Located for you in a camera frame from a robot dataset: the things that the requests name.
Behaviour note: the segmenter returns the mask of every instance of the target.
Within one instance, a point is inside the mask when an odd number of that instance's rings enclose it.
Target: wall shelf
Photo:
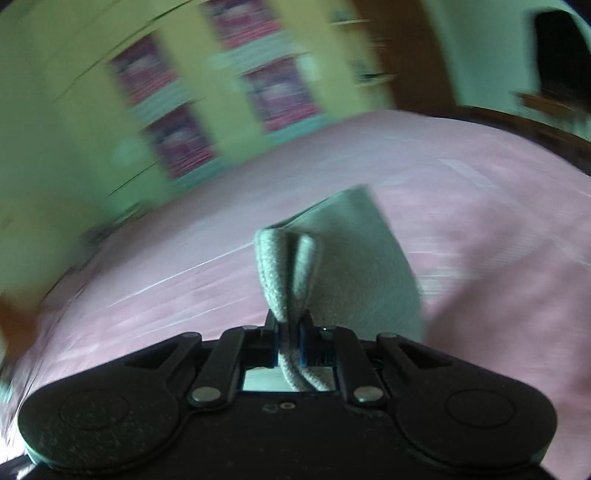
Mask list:
[[[358,88],[375,87],[377,85],[382,85],[383,83],[391,82],[395,78],[396,75],[380,75],[379,77],[373,78],[371,80],[358,80],[356,86]]]
[[[355,24],[368,23],[368,22],[369,22],[369,20],[363,20],[363,19],[345,20],[342,22],[332,22],[330,25],[332,25],[333,27],[342,27],[344,25],[355,25]]]

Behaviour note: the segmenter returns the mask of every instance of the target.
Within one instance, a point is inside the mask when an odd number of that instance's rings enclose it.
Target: metal rivet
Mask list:
[[[332,342],[335,339],[335,331],[334,330],[322,328],[322,329],[320,329],[320,331],[318,333],[320,334],[320,338],[322,338],[323,340],[326,340],[328,342]]]
[[[296,404],[293,403],[292,401],[282,401],[279,404],[279,408],[281,410],[293,410],[296,407]]]
[[[359,387],[353,392],[353,396],[361,403],[378,401],[384,396],[384,391],[378,387]]]
[[[199,403],[215,401],[221,396],[222,392],[214,387],[199,387],[191,392],[191,398]]]

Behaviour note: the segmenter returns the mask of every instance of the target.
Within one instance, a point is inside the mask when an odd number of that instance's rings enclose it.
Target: gray cloth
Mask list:
[[[280,328],[279,365],[299,391],[328,390],[324,372],[300,366],[298,322],[352,329],[374,340],[421,340],[420,297],[408,261],[364,187],[338,193],[256,233],[259,276]]]

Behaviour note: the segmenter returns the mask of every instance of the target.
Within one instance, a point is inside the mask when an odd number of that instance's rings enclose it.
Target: doorway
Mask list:
[[[451,115],[456,101],[437,36],[421,0],[353,0],[382,61],[396,75],[392,95],[400,110]]]

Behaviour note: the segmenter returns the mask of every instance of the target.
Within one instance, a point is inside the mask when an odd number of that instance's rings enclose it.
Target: bed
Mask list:
[[[545,466],[591,472],[591,180],[482,125],[361,115],[234,168],[125,225],[45,302],[0,416],[0,460],[23,452],[15,415],[42,385],[188,330],[261,325],[252,237],[367,184],[420,283],[425,342],[528,382],[555,403]]]

